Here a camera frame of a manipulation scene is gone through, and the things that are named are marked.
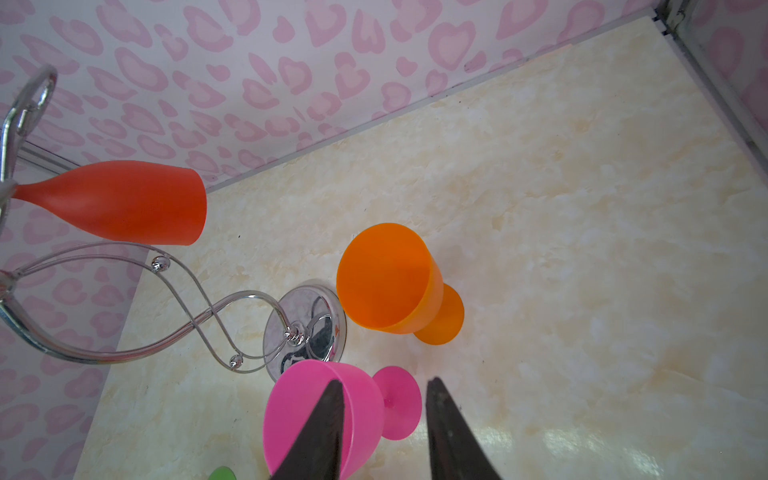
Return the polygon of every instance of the pink plastic goblet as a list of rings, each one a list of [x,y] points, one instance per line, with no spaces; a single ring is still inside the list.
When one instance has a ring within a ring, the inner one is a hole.
[[[264,414],[264,458],[273,474],[285,459],[328,383],[344,388],[341,480],[368,460],[382,436],[402,440],[422,416],[422,394],[413,376],[388,366],[373,377],[345,363],[303,360],[277,380]]]

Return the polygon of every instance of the plastic cup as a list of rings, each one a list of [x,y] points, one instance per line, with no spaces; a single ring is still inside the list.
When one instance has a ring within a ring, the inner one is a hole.
[[[442,345],[464,323],[462,299],[442,282],[424,241],[397,223],[355,237],[339,262],[336,290],[347,316],[367,329]]]
[[[371,378],[356,366],[303,360],[282,374],[266,403],[263,442],[270,475],[286,458],[333,379],[344,389],[341,480],[368,461],[382,436],[402,440],[419,424],[422,395],[416,380],[404,369],[388,366]]]
[[[211,472],[208,480],[237,480],[229,467],[219,467]]]
[[[207,198],[189,168],[114,160],[19,185],[14,197],[108,240],[191,245],[205,226]]]

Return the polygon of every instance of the curved metal wire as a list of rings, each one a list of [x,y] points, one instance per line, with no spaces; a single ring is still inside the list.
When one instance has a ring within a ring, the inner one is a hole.
[[[2,124],[2,150],[0,151],[0,182],[13,177],[18,149],[45,113],[51,99],[58,74],[51,65],[43,65],[16,96]]]
[[[139,260],[122,257],[119,255],[110,255],[106,253],[88,253],[84,255],[73,255],[73,256],[61,258],[62,255],[65,255],[67,253],[72,253],[78,250],[84,250],[92,247],[114,245],[114,244],[130,245],[135,247],[146,248],[149,251],[159,253],[160,255],[166,256],[167,258],[171,259],[174,263],[179,265],[194,281],[201,295],[203,296],[206,303],[208,304],[208,308],[204,310],[202,313],[200,313],[199,315],[193,316],[190,310],[187,308],[186,303],[181,299],[179,293],[176,291],[173,285],[171,285],[170,281],[168,281],[168,279],[165,278],[165,276],[162,275],[161,272],[155,271],[151,266]],[[24,337],[28,341],[28,343],[31,343],[36,348],[43,349],[47,353],[50,353],[50,354],[58,353],[58,355],[55,355],[55,356],[58,356],[59,358],[62,358],[62,359],[67,359],[75,362],[110,364],[110,363],[118,363],[118,362],[128,362],[133,359],[144,358],[145,356],[149,356],[152,353],[159,352],[163,349],[166,349],[168,346],[176,343],[179,339],[183,338],[190,331],[192,331],[192,329],[195,329],[197,333],[200,335],[200,338],[203,340],[205,346],[208,348],[211,355],[215,358],[215,360],[220,365],[222,365],[224,368],[232,372],[252,373],[252,372],[257,372],[258,370],[261,370],[267,365],[268,362],[271,362],[273,359],[275,359],[277,355],[280,354],[280,351],[285,347],[285,345],[291,339],[293,339],[293,332],[291,328],[288,327],[288,321],[287,321],[285,312],[283,311],[282,307],[277,302],[277,300],[275,300],[271,296],[263,292],[259,292],[257,290],[245,290],[243,292],[233,293],[229,296],[224,297],[222,300],[219,300],[216,303],[212,303],[208,295],[205,293],[205,290],[203,289],[202,285],[200,284],[200,281],[192,273],[192,271],[186,265],[184,265],[183,262],[181,262],[176,257],[174,257],[173,255],[169,254],[168,252],[162,249],[152,247],[149,245],[144,245],[142,243],[111,242],[111,241],[85,243],[83,245],[70,247],[56,253],[50,253],[49,255],[45,255],[29,263],[26,263],[25,265],[20,266],[19,268],[11,272],[11,276],[15,280],[20,280],[25,276],[32,275],[33,273],[37,273],[41,270],[45,270],[50,267],[60,265],[62,263],[73,262],[77,260],[93,260],[93,259],[118,260],[126,263],[131,263],[134,265],[138,265],[141,268],[152,272],[155,276],[160,278],[160,280],[165,284],[165,286],[168,287],[168,289],[171,291],[176,301],[181,306],[184,313],[189,318],[189,321],[179,329],[172,332],[170,335],[165,336],[163,339],[160,339],[157,342],[152,343],[150,345],[143,346],[138,349],[130,349],[130,350],[122,350],[119,352],[105,353],[105,352],[92,352],[90,350],[79,349],[73,346],[64,346],[60,344],[57,340],[52,339],[47,333],[43,332],[39,328],[39,326],[34,322],[34,320],[31,320],[28,318],[28,316],[26,316],[26,318],[20,319],[21,320],[20,323],[22,324],[21,327],[23,328],[14,328],[14,329],[17,331],[17,333],[21,334],[22,337]],[[280,322],[284,326],[285,337],[283,338],[283,341],[277,347],[275,347],[271,352],[264,353],[263,355],[259,355],[259,356],[249,355],[244,353],[234,343],[231,335],[229,334],[229,331],[223,324],[223,321],[220,318],[218,313],[230,303],[237,300],[242,300],[244,298],[257,298],[269,303],[269,305],[273,307],[273,309],[275,309],[278,318],[280,318]],[[13,302],[9,302],[8,300],[9,298],[3,299],[4,303],[8,303],[8,306],[13,307]],[[244,358],[248,358],[248,359],[262,359],[263,365],[258,366],[255,369],[240,370],[237,367],[232,367],[229,363],[222,360],[221,357],[216,353],[213,346],[210,344],[210,341],[205,335],[205,333],[203,332],[203,330],[200,328],[201,323],[205,322],[207,319],[211,318],[212,316],[217,319],[219,327],[221,328],[222,332],[227,338],[227,341],[233,347],[235,352],[237,352],[237,354],[242,355]]]

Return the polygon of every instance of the green object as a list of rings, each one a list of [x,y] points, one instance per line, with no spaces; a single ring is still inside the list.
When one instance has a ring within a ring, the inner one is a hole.
[[[210,474],[208,480],[237,480],[235,473],[229,467],[219,467]]]

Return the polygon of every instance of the orange plastic goblet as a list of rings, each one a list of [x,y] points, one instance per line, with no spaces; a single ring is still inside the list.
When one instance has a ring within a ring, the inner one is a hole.
[[[355,237],[339,263],[336,290],[349,318],[367,329],[442,345],[464,323],[462,299],[442,282],[424,240],[397,223]]]

